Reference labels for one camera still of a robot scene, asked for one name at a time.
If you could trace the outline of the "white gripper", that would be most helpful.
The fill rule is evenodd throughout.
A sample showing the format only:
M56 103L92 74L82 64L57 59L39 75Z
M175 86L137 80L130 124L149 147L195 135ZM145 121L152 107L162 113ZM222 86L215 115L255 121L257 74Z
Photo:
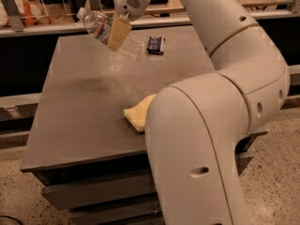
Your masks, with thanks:
M130 21L136 21L146 11L151 0L114 0L115 13L120 15L113 19L108 47L117 51L131 31Z

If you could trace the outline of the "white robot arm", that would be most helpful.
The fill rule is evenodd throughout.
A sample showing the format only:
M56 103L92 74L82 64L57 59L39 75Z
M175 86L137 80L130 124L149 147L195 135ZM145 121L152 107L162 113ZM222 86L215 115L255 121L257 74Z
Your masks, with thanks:
M236 0L180 0L215 68L154 97L145 143L166 225L250 225L236 145L282 107L290 72Z

